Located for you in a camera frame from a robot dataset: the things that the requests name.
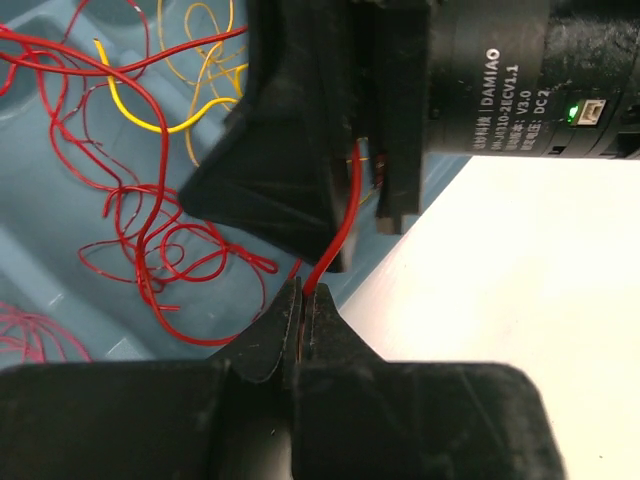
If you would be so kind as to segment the teal compartment tray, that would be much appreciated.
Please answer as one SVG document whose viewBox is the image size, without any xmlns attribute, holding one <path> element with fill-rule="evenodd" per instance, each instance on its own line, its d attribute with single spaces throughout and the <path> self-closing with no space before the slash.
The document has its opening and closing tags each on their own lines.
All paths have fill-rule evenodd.
<svg viewBox="0 0 640 480">
<path fill-rule="evenodd" d="M 46 358 L 204 358 L 308 263 L 189 215 L 180 189 L 245 93 L 250 1 L 1 5 L 1 309 Z M 344 304 L 398 242 L 365 200 L 321 283 Z M 429 155 L 421 210 L 466 164 Z"/>
</svg>

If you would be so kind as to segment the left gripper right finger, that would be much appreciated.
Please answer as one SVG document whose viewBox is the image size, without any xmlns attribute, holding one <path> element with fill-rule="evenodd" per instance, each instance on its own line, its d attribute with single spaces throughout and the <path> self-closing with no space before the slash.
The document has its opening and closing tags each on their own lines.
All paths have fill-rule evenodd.
<svg viewBox="0 0 640 480">
<path fill-rule="evenodd" d="M 292 373 L 297 479 L 561 479 L 532 380 L 501 363 L 391 362 L 338 313 L 305 301 Z"/>
</svg>

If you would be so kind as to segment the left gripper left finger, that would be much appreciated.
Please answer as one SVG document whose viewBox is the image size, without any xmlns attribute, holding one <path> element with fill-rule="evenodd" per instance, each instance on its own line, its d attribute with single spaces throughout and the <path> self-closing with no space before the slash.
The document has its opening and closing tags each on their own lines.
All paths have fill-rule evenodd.
<svg viewBox="0 0 640 480">
<path fill-rule="evenodd" d="M 5 479 L 290 479 L 285 345 L 302 312 L 284 283 L 203 360 L 13 367 L 1 375 Z"/>
</svg>

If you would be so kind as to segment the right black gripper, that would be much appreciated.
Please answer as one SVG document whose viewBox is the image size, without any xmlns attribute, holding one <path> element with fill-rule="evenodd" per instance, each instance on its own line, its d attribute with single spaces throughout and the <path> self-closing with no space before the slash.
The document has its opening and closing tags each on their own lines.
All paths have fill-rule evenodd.
<svg viewBox="0 0 640 480">
<path fill-rule="evenodd" d="M 244 96 L 181 188 L 181 206 L 317 262 L 346 208 L 354 41 L 356 131 L 373 147 L 376 228 L 405 233 L 422 203 L 433 3 L 250 1 L 247 17 Z"/>
</svg>

